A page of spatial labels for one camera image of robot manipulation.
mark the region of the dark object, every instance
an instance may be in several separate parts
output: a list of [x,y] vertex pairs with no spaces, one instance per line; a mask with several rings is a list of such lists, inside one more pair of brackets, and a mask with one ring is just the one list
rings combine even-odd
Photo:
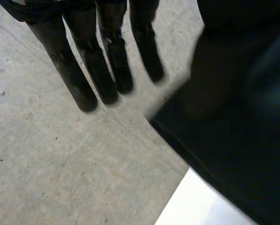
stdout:
[[118,99],[116,84],[96,38],[95,7],[87,11],[65,11],[64,18],[101,100],[106,105],[115,103]]
[[202,14],[191,79],[151,124],[258,224],[280,225],[280,16],[209,26],[223,14]]
[[125,41],[121,34],[126,5],[126,1],[108,3],[102,0],[98,1],[97,4],[103,45],[117,81],[118,91],[122,94],[131,92],[134,87],[125,50]]
[[97,99],[71,51],[62,17],[28,26],[45,47],[80,110],[93,111]]
[[152,28],[152,21],[158,6],[159,0],[130,0],[132,32],[143,64],[153,82],[158,82],[164,77],[155,41],[155,32]]

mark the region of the gray concrete surface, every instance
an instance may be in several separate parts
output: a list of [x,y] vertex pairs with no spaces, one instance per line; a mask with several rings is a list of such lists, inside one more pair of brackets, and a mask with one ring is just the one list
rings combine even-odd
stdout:
[[188,166],[144,115],[185,79],[201,26],[195,1],[161,0],[154,27],[169,79],[154,86],[126,16],[136,90],[85,115],[27,26],[0,7],[0,225],[153,225]]

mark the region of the gloved hand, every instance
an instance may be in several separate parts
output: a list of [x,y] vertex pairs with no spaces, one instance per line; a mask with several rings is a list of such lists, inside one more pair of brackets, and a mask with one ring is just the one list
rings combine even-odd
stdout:
[[[54,66],[69,89],[80,110],[93,111],[98,101],[80,69],[66,38],[63,23],[70,28],[76,47],[106,105],[118,99],[118,93],[129,93],[133,79],[121,36],[127,0],[0,0],[0,4],[28,27],[46,49]],[[145,68],[152,81],[163,77],[152,21],[159,0],[130,0],[132,31]],[[96,38],[96,8],[99,28],[106,54],[116,79],[112,80]]]

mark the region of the finger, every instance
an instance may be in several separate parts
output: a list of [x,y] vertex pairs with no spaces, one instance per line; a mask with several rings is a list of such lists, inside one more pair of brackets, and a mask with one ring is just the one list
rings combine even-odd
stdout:
[[125,41],[121,35],[127,2],[126,0],[98,0],[97,6],[100,34],[117,81],[118,91],[122,94],[129,93],[133,90],[134,85]]
[[90,4],[88,7],[83,8],[82,11],[81,9],[65,11],[64,18],[101,100],[109,105],[118,99],[117,88],[96,39],[95,4]]
[[80,110],[86,113],[93,111],[97,99],[71,51],[62,18],[28,23],[28,26],[45,47]]
[[155,18],[159,0],[130,0],[130,21],[143,64],[153,82],[164,77],[152,21]]

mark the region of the white surface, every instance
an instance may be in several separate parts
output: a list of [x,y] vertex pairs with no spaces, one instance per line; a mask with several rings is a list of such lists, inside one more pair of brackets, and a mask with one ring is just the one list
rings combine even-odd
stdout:
[[155,225],[256,225],[191,168]]

